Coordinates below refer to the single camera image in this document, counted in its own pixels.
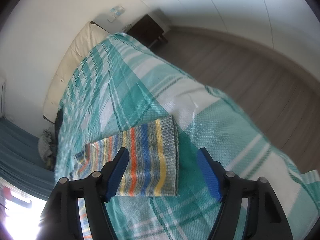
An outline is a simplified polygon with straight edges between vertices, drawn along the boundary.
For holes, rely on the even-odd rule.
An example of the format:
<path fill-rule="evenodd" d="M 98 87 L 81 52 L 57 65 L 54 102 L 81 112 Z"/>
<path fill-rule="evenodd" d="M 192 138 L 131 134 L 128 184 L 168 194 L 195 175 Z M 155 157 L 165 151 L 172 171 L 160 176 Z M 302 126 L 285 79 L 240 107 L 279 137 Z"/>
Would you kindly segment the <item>teal curtain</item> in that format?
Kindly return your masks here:
<path fill-rule="evenodd" d="M 47 200 L 55 186 L 38 152 L 39 139 L 1 118 L 1 178 L 36 198 Z"/>

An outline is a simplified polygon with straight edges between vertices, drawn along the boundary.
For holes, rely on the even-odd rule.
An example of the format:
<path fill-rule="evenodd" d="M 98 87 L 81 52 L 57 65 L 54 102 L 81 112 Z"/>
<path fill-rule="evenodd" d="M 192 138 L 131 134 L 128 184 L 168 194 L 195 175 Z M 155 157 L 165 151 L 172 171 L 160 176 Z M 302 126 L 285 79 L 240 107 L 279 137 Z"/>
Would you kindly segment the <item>striped knit sweater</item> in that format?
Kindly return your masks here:
<path fill-rule="evenodd" d="M 106 204 L 116 236 L 175 239 L 157 203 L 177 195 L 178 134 L 173 116 L 87 144 L 75 155 L 72 177 L 85 178 L 100 170 L 122 147 L 129 151 L 129 163 L 115 196 Z"/>

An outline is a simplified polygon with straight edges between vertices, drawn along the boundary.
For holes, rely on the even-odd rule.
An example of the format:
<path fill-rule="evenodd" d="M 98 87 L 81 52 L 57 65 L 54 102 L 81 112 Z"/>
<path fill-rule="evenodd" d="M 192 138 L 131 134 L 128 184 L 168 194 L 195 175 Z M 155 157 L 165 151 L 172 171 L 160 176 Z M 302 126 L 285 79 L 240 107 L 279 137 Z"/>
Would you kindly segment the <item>teal plaid bedspread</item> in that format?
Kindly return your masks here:
<path fill-rule="evenodd" d="M 222 91 L 195 81 L 124 33 L 84 55 L 67 51 L 55 178 L 85 178 L 121 147 L 129 164 L 106 208 L 119 239 L 206 239 L 220 203 L 196 161 L 244 179 L 266 177 L 294 239 L 319 219 L 319 174 L 300 173 Z"/>

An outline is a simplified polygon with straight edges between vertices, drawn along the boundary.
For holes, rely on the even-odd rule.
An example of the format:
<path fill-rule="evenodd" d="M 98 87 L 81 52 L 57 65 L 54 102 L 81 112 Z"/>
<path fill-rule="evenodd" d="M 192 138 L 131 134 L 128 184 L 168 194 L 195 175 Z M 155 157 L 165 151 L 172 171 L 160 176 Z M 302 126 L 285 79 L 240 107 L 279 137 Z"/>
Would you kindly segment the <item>white wardrobe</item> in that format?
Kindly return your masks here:
<path fill-rule="evenodd" d="M 165 21 L 220 31 L 300 62 L 319 58 L 319 20 L 305 0 L 144 0 Z"/>

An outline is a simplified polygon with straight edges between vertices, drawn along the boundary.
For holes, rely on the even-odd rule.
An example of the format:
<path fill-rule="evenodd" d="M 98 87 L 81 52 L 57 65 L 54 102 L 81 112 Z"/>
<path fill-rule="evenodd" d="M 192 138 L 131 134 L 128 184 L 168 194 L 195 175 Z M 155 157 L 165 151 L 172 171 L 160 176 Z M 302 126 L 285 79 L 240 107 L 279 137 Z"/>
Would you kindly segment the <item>wall socket with sticker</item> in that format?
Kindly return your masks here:
<path fill-rule="evenodd" d="M 107 14 L 107 20 L 112 23 L 124 12 L 125 12 L 125 8 L 120 5 L 117 5 L 109 11 L 109 13 Z"/>

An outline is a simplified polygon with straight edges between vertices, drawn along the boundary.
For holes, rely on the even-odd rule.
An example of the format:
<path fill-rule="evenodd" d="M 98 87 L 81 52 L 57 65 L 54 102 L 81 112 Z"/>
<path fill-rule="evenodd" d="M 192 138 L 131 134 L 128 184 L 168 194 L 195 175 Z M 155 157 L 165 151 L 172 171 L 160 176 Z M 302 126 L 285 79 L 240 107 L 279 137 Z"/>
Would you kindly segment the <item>cream padded headboard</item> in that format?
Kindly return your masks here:
<path fill-rule="evenodd" d="M 76 35 L 71 45 L 64 54 L 50 83 L 43 104 L 43 118 L 54 123 L 59 108 L 60 100 L 71 79 L 74 71 L 89 51 L 102 42 L 109 32 L 94 22 L 88 22 Z"/>

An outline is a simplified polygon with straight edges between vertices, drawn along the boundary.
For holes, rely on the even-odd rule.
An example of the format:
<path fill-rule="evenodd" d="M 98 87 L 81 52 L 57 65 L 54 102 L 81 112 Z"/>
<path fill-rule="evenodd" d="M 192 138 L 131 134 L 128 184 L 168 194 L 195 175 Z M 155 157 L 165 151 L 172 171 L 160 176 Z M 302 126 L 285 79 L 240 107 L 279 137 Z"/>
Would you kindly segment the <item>black garment on bed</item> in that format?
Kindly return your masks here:
<path fill-rule="evenodd" d="M 60 109 L 57 112 L 55 123 L 54 123 L 56 139 L 58 139 L 59 131 L 60 131 L 60 128 L 62 126 L 62 122 L 63 122 L 63 109 Z"/>

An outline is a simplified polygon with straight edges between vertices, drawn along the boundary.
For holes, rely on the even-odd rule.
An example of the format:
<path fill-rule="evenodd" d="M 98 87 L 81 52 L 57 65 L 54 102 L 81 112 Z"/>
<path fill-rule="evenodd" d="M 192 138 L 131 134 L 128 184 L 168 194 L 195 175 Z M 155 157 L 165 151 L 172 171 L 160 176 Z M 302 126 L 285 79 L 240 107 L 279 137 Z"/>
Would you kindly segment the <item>dark wooden nightstand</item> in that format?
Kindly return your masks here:
<path fill-rule="evenodd" d="M 164 37 L 164 30 L 148 14 L 138 20 L 126 33 L 147 48 L 151 48 L 157 42 L 168 42 Z"/>

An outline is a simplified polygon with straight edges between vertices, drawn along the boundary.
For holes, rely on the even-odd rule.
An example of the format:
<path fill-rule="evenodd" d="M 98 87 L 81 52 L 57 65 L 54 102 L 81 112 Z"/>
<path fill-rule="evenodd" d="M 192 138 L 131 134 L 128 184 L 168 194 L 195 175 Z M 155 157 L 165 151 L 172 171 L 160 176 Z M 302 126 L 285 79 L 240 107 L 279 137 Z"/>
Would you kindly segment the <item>folded striped clothes pile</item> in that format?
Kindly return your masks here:
<path fill-rule="evenodd" d="M 44 129 L 38 140 L 38 152 L 46 169 L 53 171 L 56 165 L 57 143 L 52 133 Z"/>

